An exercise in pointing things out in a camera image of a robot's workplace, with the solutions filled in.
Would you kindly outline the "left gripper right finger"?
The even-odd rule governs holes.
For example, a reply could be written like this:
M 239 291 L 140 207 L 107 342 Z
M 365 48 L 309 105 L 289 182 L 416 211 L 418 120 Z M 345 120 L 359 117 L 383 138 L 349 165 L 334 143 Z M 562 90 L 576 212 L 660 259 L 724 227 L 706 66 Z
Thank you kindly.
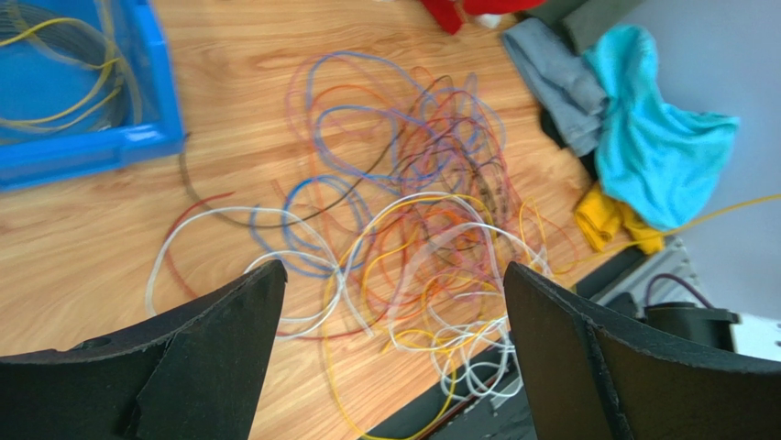
M 541 439 L 777 439 L 780 365 L 670 335 L 523 264 L 504 274 Z

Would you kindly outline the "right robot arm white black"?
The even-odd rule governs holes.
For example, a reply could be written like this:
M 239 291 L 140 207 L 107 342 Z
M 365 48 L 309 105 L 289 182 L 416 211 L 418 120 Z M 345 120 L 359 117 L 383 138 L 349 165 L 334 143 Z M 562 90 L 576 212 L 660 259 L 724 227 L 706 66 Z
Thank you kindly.
M 780 323 L 777 320 L 699 307 L 689 301 L 642 306 L 628 292 L 599 303 L 652 328 L 703 346 L 753 358 L 780 360 Z

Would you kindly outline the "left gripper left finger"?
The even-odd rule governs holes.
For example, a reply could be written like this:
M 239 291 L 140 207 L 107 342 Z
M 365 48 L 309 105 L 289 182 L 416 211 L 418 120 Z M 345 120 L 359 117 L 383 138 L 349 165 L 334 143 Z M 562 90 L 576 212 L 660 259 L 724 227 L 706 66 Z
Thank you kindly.
M 196 300 L 67 350 L 1 360 L 4 439 L 245 439 L 281 317 L 271 260 Z

